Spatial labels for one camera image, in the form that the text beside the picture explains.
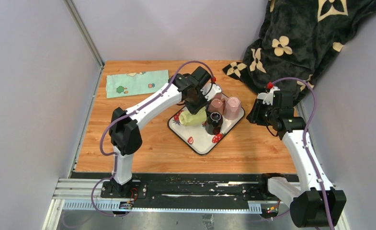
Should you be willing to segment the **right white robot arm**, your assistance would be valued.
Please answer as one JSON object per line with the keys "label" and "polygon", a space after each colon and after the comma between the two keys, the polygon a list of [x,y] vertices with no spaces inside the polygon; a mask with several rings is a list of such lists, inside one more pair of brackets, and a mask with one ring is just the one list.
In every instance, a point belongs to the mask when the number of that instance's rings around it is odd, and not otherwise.
{"label": "right white robot arm", "polygon": [[264,200],[275,196],[288,205],[292,222],[299,228],[335,227],[347,198],[344,191],[334,188],[320,166],[307,123],[295,116],[291,92],[274,87],[258,94],[247,119],[276,131],[291,155],[300,183],[296,188],[278,173],[265,173],[259,196]]}

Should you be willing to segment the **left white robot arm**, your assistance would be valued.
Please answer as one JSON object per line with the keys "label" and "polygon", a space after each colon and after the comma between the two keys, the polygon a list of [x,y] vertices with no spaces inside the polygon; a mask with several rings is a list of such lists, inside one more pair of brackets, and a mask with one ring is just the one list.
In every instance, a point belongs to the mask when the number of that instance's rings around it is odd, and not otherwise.
{"label": "left white robot arm", "polygon": [[198,113],[208,103],[214,83],[209,67],[199,66],[191,74],[177,71],[147,99],[125,110],[116,108],[99,143],[102,155],[114,157],[111,177],[103,188],[120,198],[138,199],[138,189],[131,181],[133,156],[142,146],[141,130],[164,110],[180,102],[191,114]]}

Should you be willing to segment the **yellow-green faceted mug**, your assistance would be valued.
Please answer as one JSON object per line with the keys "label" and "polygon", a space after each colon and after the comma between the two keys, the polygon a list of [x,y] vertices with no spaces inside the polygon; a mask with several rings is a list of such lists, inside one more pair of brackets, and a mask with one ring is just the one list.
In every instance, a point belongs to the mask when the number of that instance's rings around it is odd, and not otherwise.
{"label": "yellow-green faceted mug", "polygon": [[179,115],[179,122],[181,125],[189,127],[189,126],[197,126],[201,125],[207,120],[206,108],[201,108],[196,114],[191,114],[189,111],[183,111]]}

